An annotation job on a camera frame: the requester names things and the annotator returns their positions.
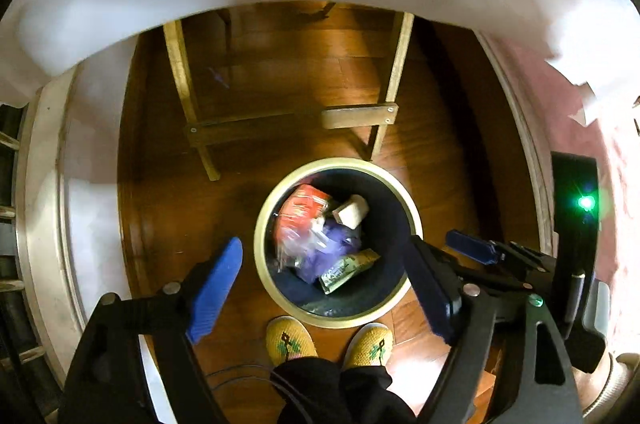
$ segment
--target snack wrapper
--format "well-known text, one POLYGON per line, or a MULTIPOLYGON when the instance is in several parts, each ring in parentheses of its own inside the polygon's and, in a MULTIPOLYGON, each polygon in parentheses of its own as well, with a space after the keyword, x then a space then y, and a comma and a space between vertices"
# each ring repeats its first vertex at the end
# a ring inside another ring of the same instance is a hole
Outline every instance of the snack wrapper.
POLYGON ((316 233, 315 252, 309 252, 303 263, 296 266, 296 274, 306 283, 313 283, 329 270, 341 256, 360 250, 360 236, 354 230, 329 218, 316 233))
POLYGON ((347 254, 320 277, 320 286, 325 294, 330 294, 347 283, 351 278, 373 267, 380 255, 371 249, 361 250, 355 254, 347 254))
POLYGON ((312 185, 300 185, 284 202, 275 222, 278 267, 300 267, 309 253, 324 244, 322 213, 331 197, 312 185))

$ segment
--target pink wall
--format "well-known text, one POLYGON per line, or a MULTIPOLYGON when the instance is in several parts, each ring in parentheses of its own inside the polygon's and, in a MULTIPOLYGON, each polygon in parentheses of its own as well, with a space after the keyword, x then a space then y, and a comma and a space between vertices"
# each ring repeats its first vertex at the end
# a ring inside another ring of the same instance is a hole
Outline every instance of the pink wall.
POLYGON ((628 121, 599 119, 583 127, 569 118, 581 107, 577 87, 532 50, 488 36, 514 85, 540 154, 547 185, 549 150, 594 157, 598 163, 601 230, 596 276, 611 288, 609 346, 640 349, 640 138, 628 121))

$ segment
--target wooden chair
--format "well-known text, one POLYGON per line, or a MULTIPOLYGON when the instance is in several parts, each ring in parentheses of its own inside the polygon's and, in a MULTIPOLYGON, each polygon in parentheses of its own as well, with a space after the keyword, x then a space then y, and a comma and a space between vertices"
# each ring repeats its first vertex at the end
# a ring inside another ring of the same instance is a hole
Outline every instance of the wooden chair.
MULTIPOLYGON (((334 6, 333 2, 327 3, 322 10, 322 15, 326 17, 334 6)), ((228 10, 222 9, 218 13, 225 22, 228 34, 230 28, 228 10)), ((169 61, 174 74, 175 87, 178 90, 178 96, 187 120, 185 133, 191 147, 198 150, 209 180, 219 180, 220 172, 213 164, 207 146, 235 140, 278 137, 281 133, 290 134, 292 131, 304 133, 317 127, 341 129, 371 126, 366 156, 369 160, 373 160, 380 153, 386 127, 396 121, 398 104, 395 100, 413 23, 414 16, 412 14, 396 12, 390 38, 394 53, 388 62, 388 71, 385 71, 382 76, 376 104, 349 104, 329 107, 320 111, 274 112, 261 117, 237 116, 212 120, 200 118, 184 44, 182 22, 176 20, 165 24, 163 27, 164 39, 169 61)))

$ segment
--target trash can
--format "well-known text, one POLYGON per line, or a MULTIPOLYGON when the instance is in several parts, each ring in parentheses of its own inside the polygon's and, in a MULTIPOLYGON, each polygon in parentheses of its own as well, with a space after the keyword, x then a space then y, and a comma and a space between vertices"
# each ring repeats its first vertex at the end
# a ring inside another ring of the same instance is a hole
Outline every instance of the trash can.
POLYGON ((420 216, 411 196, 392 174, 358 159, 318 160, 287 175, 264 202, 254 234, 255 266, 271 298, 303 323, 357 327, 388 312, 409 289, 400 248, 412 234, 422 237, 420 216), (301 184, 311 184, 337 201, 361 195, 369 204, 361 225, 362 248, 371 248, 380 259, 328 295, 318 282, 309 285, 289 269, 278 272, 275 220, 284 201, 301 184))

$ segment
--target red package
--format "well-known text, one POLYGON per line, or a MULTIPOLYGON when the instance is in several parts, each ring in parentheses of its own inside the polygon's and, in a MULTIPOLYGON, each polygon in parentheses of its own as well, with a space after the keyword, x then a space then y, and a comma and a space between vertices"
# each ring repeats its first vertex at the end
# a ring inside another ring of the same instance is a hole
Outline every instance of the red package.
POLYGON ((311 222, 329 205, 331 197, 313 185, 300 185, 284 202, 276 219, 276 244, 282 242, 287 230, 304 234, 311 228, 311 222))

